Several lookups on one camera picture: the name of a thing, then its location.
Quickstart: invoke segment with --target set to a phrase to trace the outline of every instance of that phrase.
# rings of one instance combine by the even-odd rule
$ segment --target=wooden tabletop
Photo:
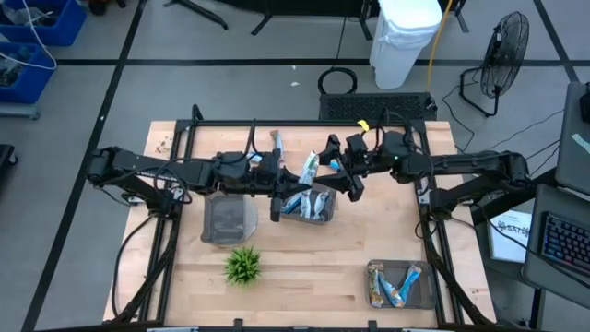
[[[173,128],[174,122],[152,123],[144,154],[167,159]],[[296,174],[301,172],[310,150],[324,149],[329,134],[337,134],[344,142],[347,136],[360,131],[357,126],[260,126],[256,128],[258,150],[272,148],[269,132],[276,129],[283,139],[286,166]],[[198,127],[193,157],[210,158],[217,151],[243,150],[248,130],[248,127]],[[448,123],[427,123],[427,133],[432,154],[455,153]],[[366,142],[371,147],[374,136],[367,135]],[[320,175],[330,172],[322,166]],[[253,245],[262,253],[262,277],[247,289],[232,287],[225,281],[224,260],[230,249],[200,241],[204,198],[194,195],[193,204],[183,208],[166,324],[231,326],[233,319],[242,318],[245,326],[366,327],[369,320],[376,320],[382,327],[436,326],[433,310],[373,309],[367,303],[364,276],[370,260],[426,260],[426,256],[423,241],[414,235],[419,213],[413,184],[398,184],[387,173],[362,181],[365,191],[361,200],[351,203],[346,196],[338,194],[334,218],[324,226],[289,219],[272,222],[270,200],[254,198],[258,225],[245,245]],[[461,176],[437,177],[441,188],[461,182]],[[144,207],[131,208],[125,237],[146,216]],[[471,222],[466,207],[458,207],[454,216]],[[118,281],[120,310],[144,281],[155,225],[155,221],[148,224],[123,253]],[[453,221],[446,222],[446,229],[457,281],[481,312],[495,321],[475,232]],[[439,280],[447,321],[453,321],[448,290],[444,281]],[[159,287],[159,284],[155,286],[153,292],[149,313],[152,318]],[[110,305],[104,317],[112,318]]]

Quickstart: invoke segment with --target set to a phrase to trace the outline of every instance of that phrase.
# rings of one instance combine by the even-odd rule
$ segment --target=concrete floor
[[[39,101],[41,119],[0,118],[0,142],[15,145],[20,164],[0,195],[0,322],[2,330],[21,329],[39,281],[53,237],[64,215],[82,157],[100,114],[105,93],[124,47],[139,0],[127,0],[127,8],[111,6],[104,17],[88,16],[76,43],[52,48],[56,58],[106,59],[104,64],[65,62],[53,75]],[[273,18],[256,37],[250,30],[260,15],[214,2],[202,2],[224,17],[230,30],[206,21],[180,6],[165,8],[147,1],[129,52],[129,59],[281,59],[336,56],[342,18]],[[581,81],[590,80],[590,46],[587,42],[586,0],[542,4],[560,42]],[[491,29],[506,14],[519,10],[530,21],[527,60],[560,60],[533,0],[467,1],[464,17],[470,29],[463,33],[450,18],[442,35],[438,59],[481,60]],[[372,30],[376,19],[369,21]],[[365,41],[359,24],[348,21],[341,58],[366,59],[371,42]],[[430,46],[420,55],[426,59]],[[118,145],[143,150],[148,126],[154,120],[188,118],[198,103],[206,119],[316,119],[319,110],[317,78],[328,65],[264,66],[153,66],[124,68],[99,147]],[[368,66],[351,66],[359,77],[358,93],[380,92]],[[432,95],[439,119],[451,121],[454,137],[462,147],[467,132],[455,123],[442,97],[458,83],[462,66],[436,66]],[[427,68],[416,66],[406,84],[391,91],[423,91]],[[510,91],[501,100],[498,116],[484,119],[460,101],[456,93],[447,100],[455,114],[476,133],[469,151],[489,148],[528,124],[563,108],[570,80],[564,66],[549,62],[521,69]],[[348,78],[334,74],[326,80],[329,91],[348,89]],[[486,107],[476,87],[468,93]],[[557,139],[561,115],[536,126],[498,149],[531,155]],[[535,169],[551,149],[530,161]],[[541,170],[555,165],[554,158]],[[59,260],[37,324],[38,329],[99,324],[111,285],[114,258],[122,240],[128,210],[85,186],[77,204],[71,230]],[[528,319],[532,290],[493,272],[488,274],[498,315],[511,320]],[[549,295],[544,329],[581,330],[590,324],[586,309]]]

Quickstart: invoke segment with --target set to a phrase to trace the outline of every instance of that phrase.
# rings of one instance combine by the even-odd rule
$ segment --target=standing fan
[[[498,112],[498,102],[513,84],[525,58],[528,44],[528,19],[519,12],[505,16],[494,28],[483,65],[467,69],[461,74],[459,95],[486,117]],[[488,113],[464,94],[465,74],[481,69],[481,92],[495,99],[494,113]]]

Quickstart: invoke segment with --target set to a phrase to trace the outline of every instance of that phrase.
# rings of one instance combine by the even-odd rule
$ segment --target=white bucket
[[[443,13],[437,0],[380,0],[381,13],[371,58],[380,89],[395,89],[406,81],[420,51],[431,42]]]

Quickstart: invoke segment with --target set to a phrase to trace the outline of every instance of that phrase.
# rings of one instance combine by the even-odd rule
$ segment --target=small potted plant
[[[226,259],[225,275],[228,283],[235,286],[248,286],[260,276],[260,253],[253,247],[233,249]]]

